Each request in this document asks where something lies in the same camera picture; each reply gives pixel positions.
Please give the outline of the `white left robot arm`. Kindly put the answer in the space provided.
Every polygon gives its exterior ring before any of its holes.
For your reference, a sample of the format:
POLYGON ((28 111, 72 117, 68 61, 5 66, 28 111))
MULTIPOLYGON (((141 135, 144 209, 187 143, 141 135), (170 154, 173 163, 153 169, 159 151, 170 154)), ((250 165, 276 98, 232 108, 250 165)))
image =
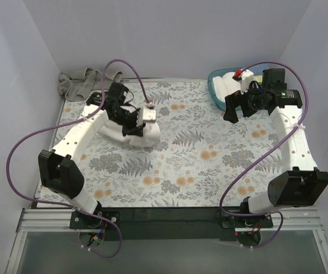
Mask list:
POLYGON ((139 110, 130 112, 126 96, 129 89, 113 83, 108 91, 94 92, 83 109, 83 121, 75 124, 50 151, 38 155, 42 186, 66 199, 70 205, 85 211, 84 223, 97 228, 102 223, 98 202, 84 189, 84 176, 78 168, 81 156, 95 134, 108 122, 118 126, 114 139, 143 136, 144 124, 138 125, 139 110))

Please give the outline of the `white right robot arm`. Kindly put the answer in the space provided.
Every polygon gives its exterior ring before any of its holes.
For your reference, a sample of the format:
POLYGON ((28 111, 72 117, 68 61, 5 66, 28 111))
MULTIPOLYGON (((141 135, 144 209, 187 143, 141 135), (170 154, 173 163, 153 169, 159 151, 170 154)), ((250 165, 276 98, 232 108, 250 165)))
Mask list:
POLYGON ((240 222, 252 227, 261 215, 277 208, 312 206, 328 185, 328 172, 318 168, 307 143, 303 126, 307 95, 287 87, 282 68, 264 70, 261 83, 245 69, 236 71, 232 78, 240 88, 225 97, 224 120, 237 123, 237 108, 245 118, 266 110, 279 139, 274 149, 280 150, 282 156, 281 175, 269 182, 266 191, 247 197, 240 204, 240 222))

